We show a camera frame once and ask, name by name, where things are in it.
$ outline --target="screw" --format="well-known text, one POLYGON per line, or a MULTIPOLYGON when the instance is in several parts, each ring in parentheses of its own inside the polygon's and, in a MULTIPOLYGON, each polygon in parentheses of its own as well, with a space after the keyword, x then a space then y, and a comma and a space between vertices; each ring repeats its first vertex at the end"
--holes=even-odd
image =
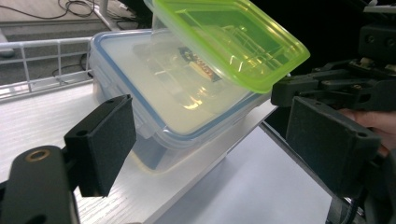
POLYGON ((352 88, 356 89, 356 90, 361 90, 362 89, 361 85, 353 85, 352 88))
POLYGON ((393 39, 393 38, 387 39, 387 43, 386 43, 387 47, 391 48, 391 47, 395 46, 395 44, 396 44, 395 39, 393 39))
POLYGON ((374 41, 375 41, 375 37, 373 35, 367 35, 366 36, 366 42, 367 43, 372 44, 372 43, 374 43, 374 41))

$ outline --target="bolt hole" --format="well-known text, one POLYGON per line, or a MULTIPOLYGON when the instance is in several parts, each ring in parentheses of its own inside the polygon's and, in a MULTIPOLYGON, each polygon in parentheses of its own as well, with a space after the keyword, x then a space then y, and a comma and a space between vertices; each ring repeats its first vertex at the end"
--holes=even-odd
POLYGON ((43 224, 47 221, 47 217, 44 215, 38 215, 31 218, 26 224, 43 224))
POLYGON ((359 98, 359 103, 365 103, 368 102, 371 99, 371 94, 363 94, 360 98, 359 98))
POLYGON ((83 130, 83 131, 79 131, 78 133, 76 133, 76 135, 81 137, 81 136, 86 135, 87 133, 88 133, 87 131, 83 130))
POLYGON ((396 41, 393 38, 388 38, 386 41, 386 46, 391 48, 396 45, 396 41))
POLYGON ((50 151, 47 149, 36 150, 26 156, 26 160, 29 162, 41 161, 50 155, 50 151))
POLYGON ((358 133, 359 137, 367 137, 367 133, 358 133))
POLYGON ((366 43, 372 44, 375 42, 375 37, 373 35, 367 35, 366 36, 366 43))

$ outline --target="black mechanical part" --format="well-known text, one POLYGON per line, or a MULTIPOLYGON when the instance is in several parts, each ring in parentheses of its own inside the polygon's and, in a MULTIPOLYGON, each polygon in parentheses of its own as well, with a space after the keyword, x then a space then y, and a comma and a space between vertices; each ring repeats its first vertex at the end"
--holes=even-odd
POLYGON ((136 141, 131 102, 130 96, 106 101, 64 136, 83 197, 107 196, 131 151, 136 141))
POLYGON ((293 100, 286 142, 340 197, 361 195, 363 167, 377 155, 380 140, 321 102, 293 100))
POLYGON ((0 184, 0 223, 79 223, 74 189, 107 196, 135 140, 130 95, 99 105, 66 134, 66 148, 37 147, 15 159, 0 184))
POLYGON ((61 149, 43 146, 12 163, 3 204, 3 224, 79 223, 61 149))
POLYGON ((368 196, 364 202, 366 222, 373 224, 396 223, 396 150, 367 173, 368 196))
POLYGON ((377 62, 396 64, 396 25, 377 22, 361 27, 359 54, 377 62))
MULTIPOLYGON (((321 104, 320 102, 316 102, 313 100, 309 100, 306 98, 301 98, 302 100, 307 100, 313 107, 317 107, 317 104, 321 104)), ((309 110, 310 107, 307 105, 302 104, 303 107, 305 107, 304 110, 309 110)), ((385 176, 383 173, 383 168, 382 168, 382 162, 384 159, 378 155, 374 157, 373 160, 365 160, 362 164, 362 167, 359 167, 359 163, 361 164, 361 159, 364 158, 364 155, 355 155, 354 152, 356 153, 357 148, 353 147, 353 144, 351 144, 352 147, 347 148, 342 146, 341 148, 337 148, 337 150, 333 151, 332 147, 334 146, 334 142, 339 141, 338 138, 335 139, 335 136, 329 135, 327 136, 326 133, 330 131, 326 130, 321 130, 316 127, 316 122, 322 122, 322 124, 326 124, 329 122, 336 122, 334 118, 332 117, 332 113, 336 113, 339 116, 342 116, 339 114, 337 111, 332 110, 330 107, 327 107, 327 109, 330 109, 330 116, 322 116, 322 119, 320 119, 320 114, 321 108, 315 109, 313 112, 309 112, 311 115, 318 113, 317 115, 314 116, 309 116, 304 115, 301 117, 301 119, 298 121, 300 123, 305 123, 304 129, 303 128, 298 128, 297 126, 295 127, 296 132, 305 132, 306 134, 309 134, 309 136, 305 136, 305 138, 301 138, 300 144, 299 144, 299 149, 296 149, 297 146, 294 144, 290 144, 289 142, 286 141, 286 135, 287 133, 290 134, 290 131, 288 131, 289 125, 290 125, 290 114, 291 114, 291 108, 290 107, 278 107, 276 108, 271 114, 269 114, 264 122, 262 123, 262 128, 269 134, 269 136, 276 141, 282 149, 285 150, 285 152, 293 158, 319 185, 321 185, 330 195, 332 195, 333 200, 336 200, 337 202, 344 202, 344 203, 337 203, 339 206, 331 206, 330 211, 329 211, 329 220, 331 222, 329 223, 341 223, 341 220, 345 220, 345 215, 347 214, 347 201, 345 200, 345 195, 349 196, 356 196, 359 195, 361 192, 361 196, 358 198, 355 198, 354 200, 359 200, 360 207, 358 210, 359 216, 356 217, 354 220, 360 220, 364 218, 366 219, 365 223, 374 223, 374 224, 379 224, 379 223, 392 223, 392 222, 387 222, 386 220, 389 220, 389 217, 392 216, 392 207, 390 206, 389 203, 389 190, 387 188, 387 185, 385 184, 385 179, 390 180, 391 177, 389 175, 385 176), (310 148, 310 152, 306 151, 306 154, 308 156, 302 157, 300 155, 300 151, 302 150, 308 150, 310 148), (327 160, 320 155, 320 153, 323 153, 323 151, 328 152, 330 154, 335 154, 331 155, 327 160), (332 161, 332 159, 337 158, 337 154, 341 151, 341 153, 344 153, 345 155, 350 155, 348 157, 348 161, 345 160, 345 158, 341 158, 340 161, 332 161), (319 164, 316 160, 318 159, 323 159, 326 160, 323 162, 323 164, 319 164), (318 168, 314 168, 312 166, 312 162, 315 163, 318 168), (354 166, 349 166, 347 167, 346 164, 354 164, 354 166), (347 174, 358 174, 358 175, 351 175, 350 178, 351 181, 347 179, 343 179, 341 175, 337 175, 335 172, 339 171, 342 169, 342 166, 345 166, 347 169, 351 169, 350 171, 347 171, 345 175, 347 174), (322 169, 324 169, 325 166, 328 167, 335 167, 336 170, 334 174, 330 174, 329 170, 324 170, 325 178, 323 178, 323 173, 322 169), (347 186, 339 186, 338 184, 340 181, 344 181, 344 184, 350 184, 352 183, 351 186, 356 186, 355 189, 351 190, 346 190, 348 189, 347 186)), ((351 120, 341 117, 341 120, 346 119, 346 126, 348 127, 348 124, 351 122, 351 120)), ((334 132, 345 132, 346 130, 349 130, 349 128, 344 127, 344 122, 338 123, 339 125, 337 126, 336 123, 330 126, 325 126, 326 129, 332 129, 334 132)), ((347 140, 349 143, 353 143, 353 139, 355 139, 356 133, 347 133, 346 136, 344 136, 344 140, 350 138, 347 140)))
POLYGON ((364 110, 396 110, 396 78, 370 77, 360 67, 320 71, 308 75, 285 77, 273 87, 271 102, 282 107, 291 106, 294 96, 315 99, 333 108, 364 110))

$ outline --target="clear plastic container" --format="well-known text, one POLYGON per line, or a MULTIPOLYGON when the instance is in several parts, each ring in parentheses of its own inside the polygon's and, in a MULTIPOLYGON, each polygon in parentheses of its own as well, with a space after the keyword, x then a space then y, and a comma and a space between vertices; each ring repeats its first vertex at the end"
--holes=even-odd
POLYGON ((219 77, 167 29, 151 36, 152 72, 186 109, 221 114, 250 91, 219 77))
POLYGON ((172 52, 181 42, 203 62, 193 65, 195 70, 204 70, 203 76, 210 74, 212 79, 227 79, 250 91, 266 93, 309 57, 298 39, 248 0, 145 3, 155 17, 154 51, 172 52))
POLYGON ((186 92, 185 86, 168 75, 159 78, 167 72, 153 58, 150 37, 149 30, 98 34, 92 40, 89 59, 100 101, 132 95, 136 131, 144 139, 185 153, 229 129, 269 99, 270 94, 241 91, 234 98, 225 96, 228 106, 218 107, 218 111, 204 106, 186 108, 172 92, 186 92))

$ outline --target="human hand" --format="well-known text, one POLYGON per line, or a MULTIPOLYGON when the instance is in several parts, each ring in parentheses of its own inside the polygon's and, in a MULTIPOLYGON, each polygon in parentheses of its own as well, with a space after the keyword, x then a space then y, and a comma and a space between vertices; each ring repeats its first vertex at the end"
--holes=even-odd
POLYGON ((396 111, 356 111, 341 109, 340 112, 359 125, 371 128, 382 140, 379 152, 387 156, 391 149, 396 149, 396 111))

